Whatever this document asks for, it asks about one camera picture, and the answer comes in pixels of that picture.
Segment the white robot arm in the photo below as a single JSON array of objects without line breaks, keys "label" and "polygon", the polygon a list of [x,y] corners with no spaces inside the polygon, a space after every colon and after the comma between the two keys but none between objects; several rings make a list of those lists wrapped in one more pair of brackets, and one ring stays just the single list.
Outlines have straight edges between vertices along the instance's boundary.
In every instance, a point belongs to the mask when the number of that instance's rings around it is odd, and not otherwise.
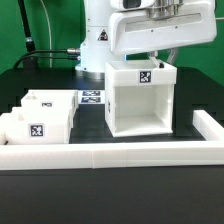
[{"label": "white robot arm", "polygon": [[178,48],[215,39],[215,8],[216,0],[84,0],[86,35],[76,71],[101,80],[107,62],[166,49],[173,62]]}]

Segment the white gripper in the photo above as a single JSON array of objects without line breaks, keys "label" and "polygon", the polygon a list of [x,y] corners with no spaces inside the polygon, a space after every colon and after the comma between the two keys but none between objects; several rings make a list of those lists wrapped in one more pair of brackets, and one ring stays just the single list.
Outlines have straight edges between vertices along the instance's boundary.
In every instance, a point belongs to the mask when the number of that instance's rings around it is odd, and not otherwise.
[{"label": "white gripper", "polygon": [[149,52],[150,67],[162,69],[165,65],[157,51],[170,49],[167,63],[173,65],[178,47],[215,39],[215,0],[183,0],[174,5],[174,12],[165,17],[150,8],[114,12],[108,24],[112,53]]}]

